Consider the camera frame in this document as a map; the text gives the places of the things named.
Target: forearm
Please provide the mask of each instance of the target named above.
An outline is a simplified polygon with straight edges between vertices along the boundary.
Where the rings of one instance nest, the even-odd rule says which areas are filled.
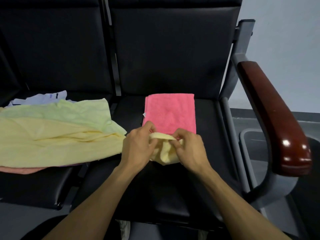
[[[108,179],[44,239],[103,239],[118,202],[135,175],[132,170],[116,167]]]
[[[233,191],[213,169],[206,169],[199,177],[216,202],[232,239],[290,239]]]

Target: pile of towels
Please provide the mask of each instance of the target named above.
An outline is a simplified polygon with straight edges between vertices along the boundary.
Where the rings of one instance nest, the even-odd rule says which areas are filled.
[[[121,153],[126,130],[105,99],[60,99],[1,108],[0,134],[0,171],[28,174]]]
[[[66,91],[38,94],[0,108],[0,171],[29,174],[121,153],[126,130],[111,120],[108,102],[66,97]],[[194,95],[152,94],[146,97],[144,116],[143,125],[152,121],[157,128],[150,134],[158,138],[150,160],[178,163],[169,141],[177,128],[196,133]]]

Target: red-brown armrest pad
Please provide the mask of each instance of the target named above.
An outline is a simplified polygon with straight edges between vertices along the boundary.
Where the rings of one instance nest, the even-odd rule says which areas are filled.
[[[239,78],[265,133],[272,171],[300,177],[312,166],[309,144],[300,125],[256,62],[237,65]]]

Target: black baseboard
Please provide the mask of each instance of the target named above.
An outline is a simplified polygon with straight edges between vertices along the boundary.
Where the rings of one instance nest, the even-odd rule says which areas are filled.
[[[256,118],[252,109],[231,108],[234,118]],[[296,120],[307,122],[320,122],[320,113],[292,112]]]

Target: light green cloth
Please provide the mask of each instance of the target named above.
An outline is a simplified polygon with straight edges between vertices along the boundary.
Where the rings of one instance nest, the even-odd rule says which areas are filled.
[[[17,105],[8,107],[0,112],[4,118],[42,118],[89,126],[107,135],[127,132],[111,120],[109,104],[106,99],[84,100],[72,103],[60,100],[58,103]]]

